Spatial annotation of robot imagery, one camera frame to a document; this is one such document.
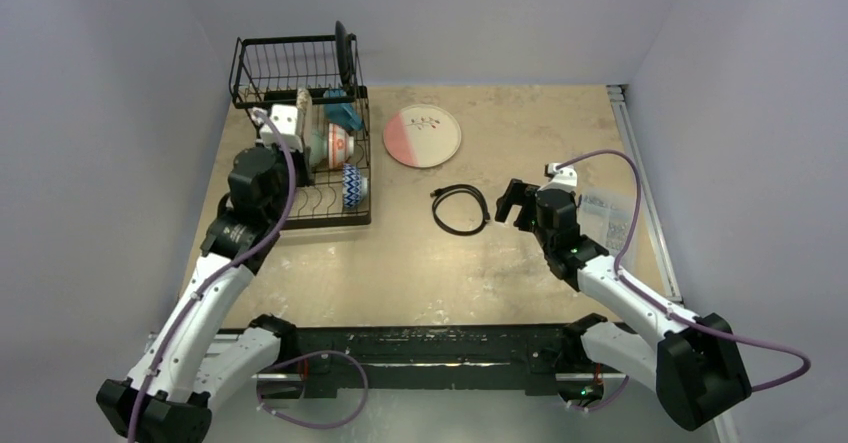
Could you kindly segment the red patterned bowl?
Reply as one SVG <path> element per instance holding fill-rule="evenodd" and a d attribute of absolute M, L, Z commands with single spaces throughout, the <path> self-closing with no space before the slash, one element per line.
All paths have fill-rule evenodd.
<path fill-rule="evenodd" d="M 342 167 L 343 208 L 353 210 L 368 196 L 369 181 L 361 170 L 349 163 Z"/>

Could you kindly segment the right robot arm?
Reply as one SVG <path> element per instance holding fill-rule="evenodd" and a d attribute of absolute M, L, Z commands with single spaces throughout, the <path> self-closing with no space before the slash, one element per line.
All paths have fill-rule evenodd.
<path fill-rule="evenodd" d="M 513 207 L 519 209 L 515 227 L 536 238 L 551 273 L 628 327 L 598 322 L 565 338 L 561 355 L 569 367 L 601 363 L 619 370 L 652 389 L 672 421 L 689 431 L 751 396 L 728 322 L 717 314 L 698 316 L 621 268 L 580 229 L 570 187 L 513 179 L 496 202 L 495 221 L 505 221 Z"/>

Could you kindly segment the red floral bowl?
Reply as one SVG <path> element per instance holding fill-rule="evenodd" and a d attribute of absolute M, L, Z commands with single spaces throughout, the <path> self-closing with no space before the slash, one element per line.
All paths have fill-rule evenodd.
<path fill-rule="evenodd" d="M 354 152 L 355 138 L 343 127 L 329 123 L 327 125 L 327 167 L 329 169 L 342 168 Z"/>

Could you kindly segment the celadon green bowl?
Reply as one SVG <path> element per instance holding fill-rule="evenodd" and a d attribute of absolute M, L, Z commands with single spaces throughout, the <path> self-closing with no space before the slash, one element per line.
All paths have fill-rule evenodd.
<path fill-rule="evenodd" d="M 309 165 L 315 168 L 327 158 L 327 136 L 321 131 L 314 131 L 309 139 Z"/>

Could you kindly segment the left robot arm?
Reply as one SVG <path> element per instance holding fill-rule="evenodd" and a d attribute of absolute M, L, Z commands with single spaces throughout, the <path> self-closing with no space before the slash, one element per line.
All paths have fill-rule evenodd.
<path fill-rule="evenodd" d="M 286 145 L 241 152 L 229 193 L 207 230 L 184 294 L 140 361 L 107 379 L 96 402 L 130 442 L 200 442 L 215 413 L 258 371 L 297 362 L 292 325 L 263 316 L 223 352 L 207 355 L 223 320 L 278 241 L 296 192 Z"/>

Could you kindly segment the blue mug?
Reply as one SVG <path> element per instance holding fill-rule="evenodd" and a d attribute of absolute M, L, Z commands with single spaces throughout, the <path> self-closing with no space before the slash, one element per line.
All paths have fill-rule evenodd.
<path fill-rule="evenodd" d="M 364 129 L 363 119 L 355 110 L 352 102 L 325 103 L 324 113 L 330 122 L 342 127 L 349 133 Z"/>

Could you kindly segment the grey speckled oval dish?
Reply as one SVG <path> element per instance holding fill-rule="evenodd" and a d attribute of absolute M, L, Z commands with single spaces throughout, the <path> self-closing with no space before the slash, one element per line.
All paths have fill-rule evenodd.
<path fill-rule="evenodd" d="M 297 89 L 296 108 L 298 110 L 298 128 L 302 140 L 302 153 L 311 156 L 313 153 L 313 101 L 310 92 L 305 87 Z"/>

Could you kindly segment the black plate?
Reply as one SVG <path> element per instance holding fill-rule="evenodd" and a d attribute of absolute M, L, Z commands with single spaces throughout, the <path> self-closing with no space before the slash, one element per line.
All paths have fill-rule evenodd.
<path fill-rule="evenodd" d="M 342 86 L 348 88 L 352 85 L 354 76 L 354 57 L 351 35 L 341 21 L 335 22 L 335 44 L 339 78 Z"/>

